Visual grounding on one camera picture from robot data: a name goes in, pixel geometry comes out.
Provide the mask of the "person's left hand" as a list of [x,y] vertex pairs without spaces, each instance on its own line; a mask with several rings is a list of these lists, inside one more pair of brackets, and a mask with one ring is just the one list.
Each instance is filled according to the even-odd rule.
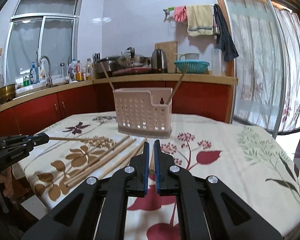
[[5,197],[12,199],[14,195],[13,183],[12,183],[12,167],[8,167],[5,170],[6,174],[0,173],[0,184],[4,184],[3,194]]

